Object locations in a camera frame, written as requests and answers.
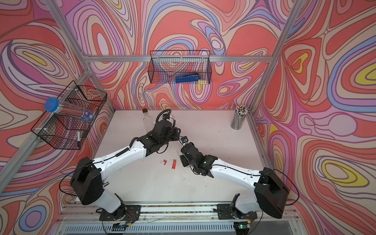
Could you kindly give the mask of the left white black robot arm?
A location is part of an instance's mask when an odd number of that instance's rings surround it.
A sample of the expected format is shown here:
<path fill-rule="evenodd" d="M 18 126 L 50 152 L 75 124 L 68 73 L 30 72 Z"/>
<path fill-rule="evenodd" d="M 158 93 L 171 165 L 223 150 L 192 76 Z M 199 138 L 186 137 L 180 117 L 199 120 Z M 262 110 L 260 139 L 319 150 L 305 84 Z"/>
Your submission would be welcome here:
<path fill-rule="evenodd" d="M 178 141 L 180 134 L 181 129 L 170 121 L 158 121 L 150 132 L 133 138 L 128 146 L 118 151 L 94 160 L 81 159 L 73 172 L 70 186 L 82 205 L 94 205 L 114 213 L 123 206 L 123 202 L 105 188 L 105 180 L 129 163 L 159 151 L 169 142 Z"/>

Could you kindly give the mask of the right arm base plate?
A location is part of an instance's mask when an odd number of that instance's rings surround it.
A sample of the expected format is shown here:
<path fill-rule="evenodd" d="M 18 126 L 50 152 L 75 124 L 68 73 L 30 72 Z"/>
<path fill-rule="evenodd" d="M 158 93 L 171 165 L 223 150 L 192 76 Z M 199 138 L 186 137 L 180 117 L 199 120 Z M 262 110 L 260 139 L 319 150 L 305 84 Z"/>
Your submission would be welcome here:
<path fill-rule="evenodd" d="M 258 218 L 256 212 L 250 211 L 248 213 L 243 213 L 240 210 L 238 210 L 235 206 L 231 206 L 230 204 L 217 204 L 216 208 L 214 208 L 213 211 L 217 213 L 219 220 L 247 219 L 250 221 L 254 221 Z"/>

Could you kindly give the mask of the clear bottle blue label cork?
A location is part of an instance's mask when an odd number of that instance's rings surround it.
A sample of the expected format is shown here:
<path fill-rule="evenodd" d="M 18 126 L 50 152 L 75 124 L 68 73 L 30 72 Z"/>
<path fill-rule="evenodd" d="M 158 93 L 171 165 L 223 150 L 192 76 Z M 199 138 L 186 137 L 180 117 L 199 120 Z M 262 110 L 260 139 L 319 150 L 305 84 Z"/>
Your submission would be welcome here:
<path fill-rule="evenodd" d="M 172 144 L 173 144 L 173 147 L 175 148 L 177 158 L 179 159 L 180 156 L 183 155 L 182 152 L 181 152 L 181 149 L 183 148 L 183 146 L 180 143 L 180 141 L 174 141 L 174 142 L 172 142 Z"/>

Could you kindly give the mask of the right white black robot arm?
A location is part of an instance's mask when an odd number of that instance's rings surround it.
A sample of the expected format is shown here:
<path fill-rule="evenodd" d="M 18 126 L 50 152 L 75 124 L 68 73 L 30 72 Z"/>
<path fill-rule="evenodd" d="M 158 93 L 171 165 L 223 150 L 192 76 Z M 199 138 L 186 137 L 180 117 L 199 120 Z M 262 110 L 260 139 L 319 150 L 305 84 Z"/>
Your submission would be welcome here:
<path fill-rule="evenodd" d="M 194 174 L 226 180 L 250 191 L 243 198 L 240 193 L 234 196 L 233 212 L 237 217 L 258 210 L 276 219 L 283 217 L 290 189 L 274 170 L 251 170 L 226 163 L 213 155 L 203 155 L 194 143 L 183 144 L 180 152 L 183 166 L 189 166 Z"/>

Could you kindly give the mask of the clear bottle with black cap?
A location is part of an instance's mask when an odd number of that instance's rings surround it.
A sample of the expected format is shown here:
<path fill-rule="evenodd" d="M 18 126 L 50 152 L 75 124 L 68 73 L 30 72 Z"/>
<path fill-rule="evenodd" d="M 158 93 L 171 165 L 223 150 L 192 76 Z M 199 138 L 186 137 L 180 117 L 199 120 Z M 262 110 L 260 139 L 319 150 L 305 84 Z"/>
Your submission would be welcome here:
<path fill-rule="evenodd" d="M 146 129 L 147 132 L 150 132 L 150 131 L 153 130 L 154 125 L 155 125 L 154 119 L 149 114 L 149 112 L 146 108 L 142 109 L 142 112 L 143 112 L 143 115 L 144 115 L 143 123 L 144 123 L 145 129 Z"/>

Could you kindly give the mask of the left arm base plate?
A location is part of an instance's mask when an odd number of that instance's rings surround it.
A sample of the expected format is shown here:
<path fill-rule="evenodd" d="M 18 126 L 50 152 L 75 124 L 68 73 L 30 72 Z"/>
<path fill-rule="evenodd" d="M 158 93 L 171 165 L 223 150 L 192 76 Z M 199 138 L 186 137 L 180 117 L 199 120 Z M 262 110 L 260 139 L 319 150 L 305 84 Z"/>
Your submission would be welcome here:
<path fill-rule="evenodd" d="M 100 221 L 127 221 L 135 222 L 139 220 L 141 213 L 141 205 L 121 205 L 113 213 L 109 213 L 106 210 L 100 212 Z"/>

